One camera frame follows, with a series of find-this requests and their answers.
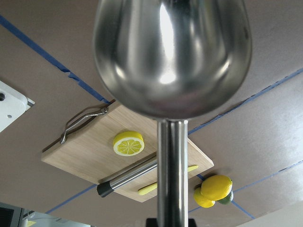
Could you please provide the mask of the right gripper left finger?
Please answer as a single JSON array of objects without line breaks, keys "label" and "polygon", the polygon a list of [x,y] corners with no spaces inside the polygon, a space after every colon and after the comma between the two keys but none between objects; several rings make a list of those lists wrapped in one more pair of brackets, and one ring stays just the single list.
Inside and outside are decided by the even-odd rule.
[{"label": "right gripper left finger", "polygon": [[158,227],[158,222],[156,218],[147,218],[145,222],[146,227]]}]

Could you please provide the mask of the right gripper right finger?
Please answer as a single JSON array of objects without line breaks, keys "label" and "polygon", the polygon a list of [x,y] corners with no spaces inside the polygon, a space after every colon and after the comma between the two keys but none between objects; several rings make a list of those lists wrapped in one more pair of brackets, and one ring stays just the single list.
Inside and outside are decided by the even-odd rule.
[{"label": "right gripper right finger", "polygon": [[188,227],[197,227],[196,221],[193,218],[188,219]]}]

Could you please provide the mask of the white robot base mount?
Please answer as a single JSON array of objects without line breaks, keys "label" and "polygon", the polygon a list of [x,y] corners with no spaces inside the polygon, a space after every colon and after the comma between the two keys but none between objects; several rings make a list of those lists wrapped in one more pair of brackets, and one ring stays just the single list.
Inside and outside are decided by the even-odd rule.
[{"label": "white robot base mount", "polygon": [[17,118],[35,105],[35,101],[14,88],[0,82],[0,131],[5,130]]}]

